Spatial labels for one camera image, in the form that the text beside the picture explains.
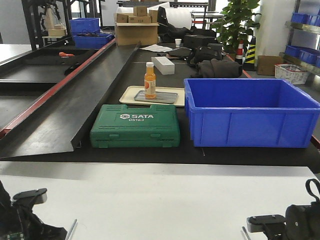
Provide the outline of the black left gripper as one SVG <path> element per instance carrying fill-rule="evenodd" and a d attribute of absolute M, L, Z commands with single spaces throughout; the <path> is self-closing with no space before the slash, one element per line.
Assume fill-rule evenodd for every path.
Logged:
<path fill-rule="evenodd" d="M 0 185 L 0 238 L 2 240 L 64 240 L 67 231 L 43 223 L 33 206 L 47 200 L 47 189 L 23 191 L 13 196 Z"/>

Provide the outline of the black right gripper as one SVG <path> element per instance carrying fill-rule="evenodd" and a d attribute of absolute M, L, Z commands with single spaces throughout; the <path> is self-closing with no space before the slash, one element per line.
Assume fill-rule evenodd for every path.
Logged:
<path fill-rule="evenodd" d="M 285 216 L 279 214 L 248 217 L 250 233 L 262 232 L 269 240 L 318 240 L 320 238 L 320 198 L 311 190 L 311 183 L 320 188 L 320 182 L 311 178 L 305 183 L 307 193 L 314 197 L 310 205 L 290 205 Z"/>

